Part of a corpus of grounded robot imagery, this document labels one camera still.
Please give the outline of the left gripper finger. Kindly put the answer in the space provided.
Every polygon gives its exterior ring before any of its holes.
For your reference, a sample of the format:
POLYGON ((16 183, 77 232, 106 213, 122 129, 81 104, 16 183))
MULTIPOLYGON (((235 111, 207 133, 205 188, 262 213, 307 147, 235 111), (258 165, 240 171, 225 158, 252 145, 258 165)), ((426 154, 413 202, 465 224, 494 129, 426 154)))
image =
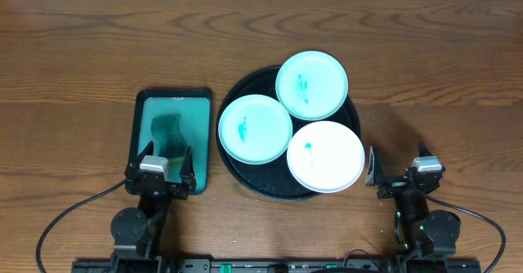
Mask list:
POLYGON ((182 183, 195 183, 195 174, 193 166, 193 151, 189 146, 183 158, 179 176, 182 183))
POLYGON ((135 158, 135 167, 139 168, 142 160, 147 155, 152 155, 154 153, 154 143, 152 141, 149 141, 149 143, 145 146, 142 152, 140 152, 136 158, 135 158))

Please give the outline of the green yellow sponge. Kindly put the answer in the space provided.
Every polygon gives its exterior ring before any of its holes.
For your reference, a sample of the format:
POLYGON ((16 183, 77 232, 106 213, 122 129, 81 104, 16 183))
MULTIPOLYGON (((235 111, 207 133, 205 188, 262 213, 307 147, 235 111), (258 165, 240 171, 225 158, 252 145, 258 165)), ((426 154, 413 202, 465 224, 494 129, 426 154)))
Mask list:
POLYGON ((159 148, 158 156, 166 158, 169 163, 182 162, 188 148, 180 124, 180 114, 161 114, 152 119, 150 126, 154 147, 159 148))

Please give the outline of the mint plate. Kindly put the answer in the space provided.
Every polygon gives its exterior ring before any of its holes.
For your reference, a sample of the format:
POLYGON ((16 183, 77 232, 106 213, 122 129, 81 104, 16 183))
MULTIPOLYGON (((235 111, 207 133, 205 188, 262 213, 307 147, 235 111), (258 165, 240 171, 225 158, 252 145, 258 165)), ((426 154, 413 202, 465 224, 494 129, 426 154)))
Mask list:
POLYGON ((233 159, 264 164, 286 151, 293 123, 277 100, 252 94, 232 101, 224 109, 217 132, 221 146, 233 159))
POLYGON ((326 119, 338 111, 348 95, 345 69, 333 56, 303 51, 279 68, 275 92, 282 106, 294 117, 307 121, 326 119))

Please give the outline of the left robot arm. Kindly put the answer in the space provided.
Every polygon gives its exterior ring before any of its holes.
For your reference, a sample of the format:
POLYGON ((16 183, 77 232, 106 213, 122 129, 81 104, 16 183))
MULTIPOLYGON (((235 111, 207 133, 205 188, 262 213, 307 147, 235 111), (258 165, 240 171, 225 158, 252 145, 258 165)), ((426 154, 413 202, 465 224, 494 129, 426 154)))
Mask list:
POLYGON ((137 207, 121 210, 111 222, 112 273, 177 271, 177 262, 159 252, 159 241, 172 201, 186 200, 195 191, 193 152, 187 148, 181 156, 179 183, 167 181, 168 160, 153 153, 151 141, 126 167, 125 189, 131 195, 139 195, 140 200, 137 207))

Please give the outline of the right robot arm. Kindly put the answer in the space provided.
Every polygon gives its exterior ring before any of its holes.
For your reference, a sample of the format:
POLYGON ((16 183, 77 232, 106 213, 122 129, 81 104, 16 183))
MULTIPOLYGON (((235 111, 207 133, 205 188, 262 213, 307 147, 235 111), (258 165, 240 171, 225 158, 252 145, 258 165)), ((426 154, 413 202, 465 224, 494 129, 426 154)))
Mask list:
POLYGON ((448 256, 456 253, 461 220, 452 212, 430 210, 428 194, 440 187, 445 167, 423 144, 418 157, 400 176, 385 174, 378 150, 369 150, 366 186, 378 188, 379 199, 394 199, 396 241, 405 251, 382 262, 381 272, 448 272, 448 256))

